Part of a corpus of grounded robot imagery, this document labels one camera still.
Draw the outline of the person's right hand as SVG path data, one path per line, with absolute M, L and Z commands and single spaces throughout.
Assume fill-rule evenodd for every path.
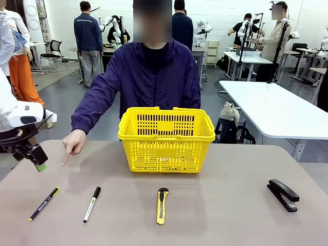
M 71 155 L 77 155 L 81 152 L 86 143 L 86 134 L 84 131 L 76 129 L 67 135 L 62 142 L 65 148 L 62 165 L 65 165 Z

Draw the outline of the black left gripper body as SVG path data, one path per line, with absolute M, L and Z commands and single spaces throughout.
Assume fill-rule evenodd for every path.
M 38 132 L 35 124 L 1 132 L 1 153 L 12 154 L 16 160 L 36 160 L 37 144 L 32 142 L 32 138 Z

